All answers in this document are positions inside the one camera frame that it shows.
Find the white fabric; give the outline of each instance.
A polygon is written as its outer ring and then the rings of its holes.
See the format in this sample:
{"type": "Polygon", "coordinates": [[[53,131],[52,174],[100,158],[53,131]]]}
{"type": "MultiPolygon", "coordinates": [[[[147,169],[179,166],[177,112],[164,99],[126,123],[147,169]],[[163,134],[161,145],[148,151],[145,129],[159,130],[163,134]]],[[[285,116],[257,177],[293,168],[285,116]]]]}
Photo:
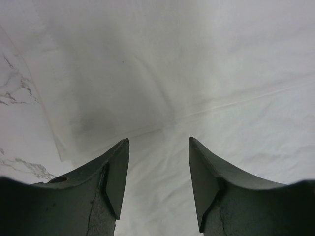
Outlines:
{"type": "Polygon", "coordinates": [[[255,175],[315,178],[314,7],[10,0],[0,23],[36,85],[61,161],[77,167],[130,138],[115,235],[196,236],[189,136],[255,175]]]}

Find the black plastic part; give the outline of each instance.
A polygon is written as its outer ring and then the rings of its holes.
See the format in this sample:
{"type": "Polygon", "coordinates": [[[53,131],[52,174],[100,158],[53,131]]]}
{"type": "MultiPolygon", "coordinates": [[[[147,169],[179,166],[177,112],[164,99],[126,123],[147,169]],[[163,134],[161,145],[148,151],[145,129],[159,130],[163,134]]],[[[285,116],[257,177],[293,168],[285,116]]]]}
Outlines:
{"type": "Polygon", "coordinates": [[[112,236],[119,219],[129,141],[48,183],[0,177],[1,236],[112,236]]]}
{"type": "Polygon", "coordinates": [[[313,236],[315,181],[284,185],[251,175],[189,140],[200,232],[205,236],[313,236]]]}

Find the white cloth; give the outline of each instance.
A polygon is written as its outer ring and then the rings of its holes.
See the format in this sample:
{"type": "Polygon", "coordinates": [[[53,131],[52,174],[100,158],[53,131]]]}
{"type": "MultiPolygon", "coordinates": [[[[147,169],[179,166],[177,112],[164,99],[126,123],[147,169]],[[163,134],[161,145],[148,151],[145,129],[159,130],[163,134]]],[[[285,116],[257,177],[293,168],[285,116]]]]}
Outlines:
{"type": "Polygon", "coordinates": [[[75,167],[130,138],[115,235],[198,235],[189,136],[252,174],[315,177],[313,0],[10,0],[0,23],[75,167]]]}

